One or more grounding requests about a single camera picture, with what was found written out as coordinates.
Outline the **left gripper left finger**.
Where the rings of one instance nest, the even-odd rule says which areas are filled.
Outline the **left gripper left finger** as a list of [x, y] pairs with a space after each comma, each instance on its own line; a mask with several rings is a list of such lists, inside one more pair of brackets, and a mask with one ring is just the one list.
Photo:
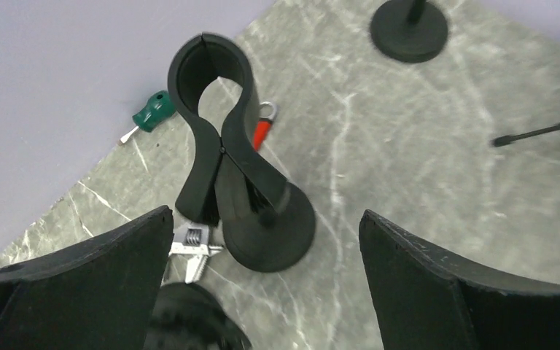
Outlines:
[[141, 349], [173, 240], [160, 206], [0, 268], [0, 349]]

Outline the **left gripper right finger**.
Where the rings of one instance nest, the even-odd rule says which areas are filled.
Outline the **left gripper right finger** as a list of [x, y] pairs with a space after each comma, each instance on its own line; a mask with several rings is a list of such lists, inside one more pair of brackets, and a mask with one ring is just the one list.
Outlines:
[[474, 262], [371, 210], [359, 247], [385, 349], [560, 349], [560, 284]]

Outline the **tall black mic stand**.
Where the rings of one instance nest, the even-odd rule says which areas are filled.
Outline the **tall black mic stand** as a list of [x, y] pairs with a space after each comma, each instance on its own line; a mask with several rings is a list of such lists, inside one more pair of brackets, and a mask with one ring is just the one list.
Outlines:
[[443, 51], [449, 35], [443, 11], [426, 0], [383, 3], [373, 14], [369, 30], [376, 48], [402, 63], [432, 60]]

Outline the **black clip round-base stand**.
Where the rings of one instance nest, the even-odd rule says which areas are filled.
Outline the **black clip round-base stand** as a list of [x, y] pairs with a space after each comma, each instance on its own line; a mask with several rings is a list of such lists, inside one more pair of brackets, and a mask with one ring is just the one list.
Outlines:
[[[216, 129], [198, 108], [220, 77], [240, 85], [241, 94]], [[167, 84], [195, 141], [176, 210], [191, 222], [221, 227], [227, 250], [244, 267], [261, 273], [291, 268], [312, 246], [316, 215], [307, 195], [255, 149], [260, 100], [245, 53], [224, 36], [199, 34], [174, 56]]]

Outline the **black tripod shock-mount stand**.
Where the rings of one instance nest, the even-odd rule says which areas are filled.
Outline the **black tripod shock-mount stand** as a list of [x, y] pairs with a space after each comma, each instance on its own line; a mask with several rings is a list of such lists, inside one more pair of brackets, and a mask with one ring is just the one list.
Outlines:
[[491, 145], [493, 147], [503, 147], [512, 144], [515, 141], [520, 141], [523, 139], [528, 139], [535, 136], [540, 136], [547, 133], [553, 133], [556, 131], [560, 131], [560, 123], [549, 126], [547, 128], [541, 128], [533, 131], [528, 131], [526, 133], [521, 133], [517, 135], [504, 135], [499, 136], [495, 139], [491, 140]]

